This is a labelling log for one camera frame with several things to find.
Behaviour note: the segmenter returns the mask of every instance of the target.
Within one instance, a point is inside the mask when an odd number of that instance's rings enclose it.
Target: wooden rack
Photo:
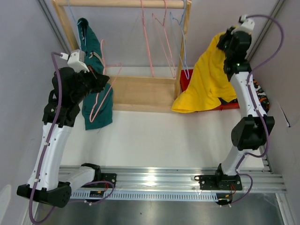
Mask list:
[[[182,0],[166,0],[167,7],[183,9]],[[72,50],[79,48],[71,23],[64,9],[68,6],[68,0],[52,0],[57,16],[66,34]],[[69,0],[70,6],[74,7],[119,7],[141,8],[140,0]],[[186,13],[183,23],[183,32],[186,39],[188,22],[191,9],[191,0],[187,0]],[[165,8],[163,0],[143,0],[144,8]],[[183,38],[180,55],[183,58]],[[169,112],[173,101],[180,93],[181,62],[178,63],[177,77],[130,77],[119,76],[113,85],[113,109],[124,111],[142,112]]]

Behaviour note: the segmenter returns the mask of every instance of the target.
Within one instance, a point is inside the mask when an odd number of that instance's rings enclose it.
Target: white backdrop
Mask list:
[[[298,0],[286,2],[278,15],[278,20],[285,31],[282,49],[274,59],[255,74],[256,80],[270,99],[269,115],[274,116],[275,119],[275,126],[270,135],[269,159],[274,172],[283,175],[296,224],[300,224],[300,196],[298,195],[300,185],[299,8],[300,1]],[[271,56],[279,42],[280,32],[276,26],[272,26],[251,61],[252,67]],[[285,117],[291,127],[287,127]]]
[[[112,124],[102,129],[86,131],[80,113],[61,164],[217,167],[232,147],[231,130],[240,121],[240,112],[237,109],[188,114],[113,111],[112,120]],[[263,162],[249,157],[243,168],[262,170]]]
[[[36,1],[2,1],[0,20],[0,224],[20,225],[29,201],[16,191],[37,159],[52,89],[50,53],[62,48]]]
[[[240,15],[270,14],[276,3],[277,0],[193,0],[187,34],[187,65],[194,66],[214,35],[225,31],[232,25],[236,25]],[[51,1],[47,0],[47,4],[60,26]],[[68,7],[65,7],[65,10],[77,36],[76,24]],[[142,10],[140,8],[72,7],[72,10],[76,20],[85,17],[98,39],[106,40],[107,47],[105,47],[104,53],[108,64],[123,62],[125,66],[149,66],[141,21]],[[171,30],[170,11],[176,18],[180,19],[183,10],[168,10],[166,20],[166,30],[172,52],[174,55],[178,55]],[[159,19],[162,19],[164,9],[145,9],[146,29],[153,65],[167,66],[164,52],[152,23],[152,12]],[[255,42],[265,23],[264,20],[256,20],[255,22],[253,42]],[[176,38],[180,42],[181,31],[175,21],[173,21],[173,24]],[[163,29],[160,28],[160,31],[162,37],[164,37]]]

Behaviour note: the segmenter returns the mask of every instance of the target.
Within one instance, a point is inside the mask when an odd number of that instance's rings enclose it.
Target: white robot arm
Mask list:
[[[48,105],[44,108],[43,137],[37,161],[28,182],[18,187],[17,194],[30,198],[33,190],[34,201],[64,207],[68,203],[72,192],[88,182],[101,181],[103,174],[100,166],[87,163],[83,164],[77,171],[64,177],[63,180],[59,180],[58,174],[67,139],[74,126],[76,116],[80,112],[79,103],[89,93],[102,91],[109,77],[94,72],[92,68],[89,69],[83,62],[84,52],[81,50],[73,51],[70,55],[61,53],[60,56],[62,59],[67,60],[70,67],[59,69],[62,103],[58,119],[53,127],[50,140],[46,142],[58,105],[59,81],[57,76],[54,76],[52,79],[54,90],[50,92]],[[47,145],[47,149],[42,157],[39,176],[37,176],[38,165],[45,145]]]
[[[239,168],[250,152],[266,143],[266,135],[275,124],[274,118],[266,115],[259,102],[250,73],[251,67],[245,59],[251,45],[250,32],[254,28],[254,21],[244,15],[240,22],[240,27],[231,27],[220,37],[217,47],[225,52],[224,72],[236,92],[241,120],[231,133],[233,146],[225,161],[218,166],[215,175],[195,176],[201,190],[231,191],[232,186],[236,190],[242,190]]]

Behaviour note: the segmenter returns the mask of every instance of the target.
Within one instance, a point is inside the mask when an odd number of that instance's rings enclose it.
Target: purple cable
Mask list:
[[[58,56],[62,56],[62,55],[57,53],[57,52],[52,52],[51,53],[51,58],[52,58],[52,61],[53,61],[53,64],[54,64],[54,68],[55,68],[55,72],[56,72],[56,76],[57,76],[57,81],[58,81],[58,104],[57,104],[56,113],[55,113],[52,125],[50,127],[48,136],[46,138],[47,143],[49,143],[49,141],[50,141],[51,134],[52,134],[52,131],[53,131],[54,126],[56,124],[56,121],[58,119],[58,116],[60,114],[60,108],[61,108],[61,96],[62,96],[61,78],[60,78],[60,71],[59,71],[57,63],[55,61],[55,57],[54,57],[55,55],[58,55]],[[41,157],[39,158],[39,162],[38,162],[38,166],[37,166],[37,174],[36,174],[36,179],[37,180],[38,180],[39,174],[41,172],[42,163],[43,163],[43,160],[44,160],[44,157],[45,157],[47,147],[48,147],[48,145],[44,145]],[[42,219],[41,221],[34,220],[34,217],[32,215],[32,204],[33,204],[33,196],[34,196],[34,193],[36,191],[37,185],[38,185],[38,182],[35,181],[34,184],[33,184],[33,187],[32,187],[30,198],[29,198],[29,218],[30,218],[30,220],[33,224],[38,225],[38,224],[41,224],[41,223],[45,222],[49,218],[49,216],[51,215],[51,213],[53,212],[55,207],[53,206],[52,209],[50,210],[50,212],[48,213],[48,215],[44,219]]]
[[[100,199],[99,201],[96,201],[96,202],[91,203],[92,205],[101,203],[101,202],[103,202],[106,198],[109,198],[109,197],[112,195],[113,191],[114,191],[114,185],[113,185],[113,183],[111,183],[110,181],[93,181],[93,182],[90,182],[90,183],[85,184],[85,185],[90,185],[90,184],[105,184],[105,183],[106,183],[106,184],[109,184],[110,186],[112,186],[112,191],[111,191],[106,197]]]
[[[274,18],[271,17],[271,16],[268,16],[268,15],[261,15],[261,14],[257,14],[257,15],[249,15],[249,16],[247,16],[247,18],[253,18],[253,17],[263,17],[263,18],[267,18],[267,19],[271,20],[273,23],[275,23],[275,24],[278,26],[279,30],[280,30],[281,40],[280,40],[280,44],[279,44],[277,50],[276,50],[276,51],[275,51],[268,59],[266,59],[264,62],[262,62],[261,64],[259,64],[257,67],[255,67],[255,68],[249,73],[249,75],[248,75],[248,77],[247,77],[247,83],[250,83],[250,78],[251,78],[251,75],[253,74],[254,71],[256,71],[258,68],[260,68],[260,67],[262,67],[263,65],[265,65],[266,63],[268,63],[271,59],[273,59],[273,58],[275,57],[275,55],[277,55],[277,53],[280,51],[280,49],[281,49],[281,47],[282,47],[282,45],[283,45],[284,39],[285,39],[285,33],[284,33],[284,30],[283,30],[281,24],[280,24],[276,19],[274,19]],[[258,108],[258,105],[256,104],[256,102],[255,102],[255,100],[254,100],[254,95],[253,95],[253,93],[252,93],[252,91],[251,91],[250,85],[248,86],[248,90],[249,90],[249,94],[250,94],[250,97],[251,97],[251,101],[252,101],[252,103],[253,103],[255,109],[257,109],[257,108]],[[260,118],[261,121],[262,121],[262,126],[263,126],[263,129],[264,129],[265,134],[266,134],[266,139],[267,139],[267,141],[266,141],[266,149],[265,149],[265,151],[264,151],[261,155],[259,155],[259,156],[258,156],[258,155],[255,155],[255,154],[252,154],[252,153],[250,153],[250,152],[246,152],[245,155],[244,155],[244,156],[239,160],[239,162],[237,163],[237,165],[236,165],[236,167],[235,167],[236,173],[237,173],[239,176],[248,176],[248,177],[250,178],[250,180],[251,180],[251,183],[250,183],[250,187],[249,187],[248,191],[247,191],[240,199],[238,199],[238,200],[232,202],[231,204],[237,203],[237,202],[239,202],[240,200],[242,200],[244,197],[246,197],[246,196],[249,194],[249,192],[251,191],[252,186],[253,186],[253,179],[252,179],[252,177],[251,177],[249,174],[247,174],[247,173],[239,173],[239,171],[238,171],[238,168],[239,168],[239,166],[241,165],[242,161],[245,159],[245,156],[246,156],[246,155],[250,155],[250,156],[253,156],[253,157],[255,157],[255,158],[262,158],[262,157],[264,157],[264,156],[268,153],[269,148],[270,148],[270,138],[269,138],[269,132],[268,132],[268,129],[267,129],[266,122],[264,121],[263,116],[261,115],[261,113],[260,113],[258,110],[256,110],[256,113],[258,114],[259,118]]]

